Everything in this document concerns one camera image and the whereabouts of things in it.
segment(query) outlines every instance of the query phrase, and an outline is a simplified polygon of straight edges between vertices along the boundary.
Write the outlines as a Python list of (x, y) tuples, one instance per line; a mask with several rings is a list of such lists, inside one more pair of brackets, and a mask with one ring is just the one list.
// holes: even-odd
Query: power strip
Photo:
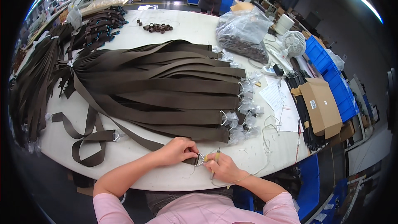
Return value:
[(266, 66), (264, 66), (261, 69), (261, 73), (263, 73), (266, 76), (276, 76), (275, 70), (272, 67), (267, 68)]

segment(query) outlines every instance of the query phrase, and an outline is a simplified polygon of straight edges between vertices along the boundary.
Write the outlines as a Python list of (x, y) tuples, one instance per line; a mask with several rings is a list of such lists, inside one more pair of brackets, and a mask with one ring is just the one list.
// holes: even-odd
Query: hand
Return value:
[(220, 153), (218, 163), (214, 161), (216, 153), (208, 154), (207, 159), (210, 160), (204, 164), (207, 170), (210, 172), (214, 171), (214, 178), (225, 183), (232, 183), (249, 175), (248, 172), (239, 169), (232, 158), (224, 153)]
[(196, 143), (189, 138), (175, 137), (162, 148), (153, 152), (158, 165), (172, 165), (185, 159), (198, 157)]

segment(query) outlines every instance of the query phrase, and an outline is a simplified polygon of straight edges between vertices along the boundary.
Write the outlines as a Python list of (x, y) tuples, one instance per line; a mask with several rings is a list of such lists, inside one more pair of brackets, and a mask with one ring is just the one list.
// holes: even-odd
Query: woman's right hand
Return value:
[(209, 161), (205, 166), (208, 171), (214, 171), (214, 178), (225, 183), (232, 183), (249, 175), (248, 172), (239, 169), (232, 158), (224, 153), (220, 153), (218, 163), (215, 161), (216, 153), (208, 154), (207, 159)]

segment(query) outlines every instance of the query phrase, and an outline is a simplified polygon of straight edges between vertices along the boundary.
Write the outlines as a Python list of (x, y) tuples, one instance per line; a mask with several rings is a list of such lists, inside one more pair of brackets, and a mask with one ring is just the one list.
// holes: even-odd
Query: cable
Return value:
[(276, 41), (276, 37), (274, 37), (275, 39), (274, 40), (269, 40), (269, 39), (266, 39), (265, 37), (263, 38), (263, 40), (267, 40), (267, 41), (269, 41), (269, 42), (275, 42)]
[[(280, 119), (282, 118), (283, 107), (285, 106), (285, 101), (283, 100), (283, 98), (282, 98), (282, 93), (281, 93), (281, 81), (282, 81), (282, 77), (279, 77), (279, 81), (277, 82), (277, 83), (278, 83), (278, 91), (279, 91), (279, 96), (281, 97), (281, 99), (282, 99), (282, 101), (283, 101)], [(279, 122), (279, 124), (276, 123), (275, 125), (273, 125), (273, 124), (268, 124), (268, 125), (266, 125), (266, 121), (267, 121), (267, 119), (270, 118), (270, 117), (274, 117), (275, 120), (277, 120), (277, 121)], [(266, 157), (267, 157), (267, 163), (265, 164), (264, 167), (262, 167), (262, 168), (261, 168), (259, 171), (257, 171), (256, 173), (253, 173), (253, 174), (250, 173), (249, 175), (243, 177), (242, 179), (239, 179), (239, 180), (236, 180), (236, 181), (233, 181), (233, 182), (230, 182), (230, 183), (226, 183), (226, 184), (223, 184), (223, 185), (216, 185), (216, 184), (214, 184), (213, 179), (211, 179), (211, 183), (212, 183), (214, 186), (216, 186), (216, 187), (226, 187), (226, 186), (231, 185), (232, 183), (239, 182), (239, 181), (245, 179), (245, 178), (248, 177), (248, 176), (256, 176), (260, 171), (262, 171), (263, 169), (265, 169), (265, 168), (268, 166), (268, 164), (269, 164), (269, 157), (271, 156), (271, 154), (273, 153), (273, 151), (271, 151), (270, 148), (269, 148), (271, 142), (270, 142), (269, 139), (266, 139), (266, 138), (265, 138), (265, 136), (264, 136), (264, 131), (265, 131), (267, 128), (272, 127), (272, 128), (274, 128), (274, 129), (276, 130), (276, 132), (277, 132), (277, 134), (278, 134), (278, 136), (279, 136), (279, 135), (281, 135), (280, 127), (281, 127), (282, 125), (283, 125), (283, 123), (282, 123), (278, 118), (276, 118), (276, 117), (273, 116), (273, 115), (268, 116), (268, 117), (264, 120), (264, 127), (263, 127), (263, 129), (261, 130), (261, 134), (262, 134), (262, 137), (263, 137), (263, 148), (264, 148), (264, 153), (266, 154)]]
[(263, 66), (265, 66), (265, 64), (263, 64), (263, 63), (261, 63), (261, 62), (258, 62), (258, 63), (261, 63), (261, 64), (262, 64), (261, 67), (258, 67), (257, 65), (252, 64), (252, 63), (250, 62), (250, 60), (253, 60), (253, 59), (248, 58), (248, 62), (249, 62), (249, 64), (250, 64), (251, 66), (253, 66), (253, 67), (255, 67), (255, 68), (262, 68)]

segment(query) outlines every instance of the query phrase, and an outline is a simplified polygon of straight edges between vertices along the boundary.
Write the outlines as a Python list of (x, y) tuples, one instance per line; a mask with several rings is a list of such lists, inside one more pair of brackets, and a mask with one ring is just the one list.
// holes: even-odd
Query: forearm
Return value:
[[(242, 178), (247, 176), (247, 174), (247, 172), (242, 172)], [(260, 197), (264, 202), (271, 200), (282, 192), (287, 192), (283, 187), (274, 182), (270, 182), (252, 175), (236, 182), (236, 184), (251, 191), (256, 196)]]
[(121, 197), (140, 177), (159, 165), (154, 152), (119, 166), (103, 175), (94, 186), (93, 195), (109, 193)]

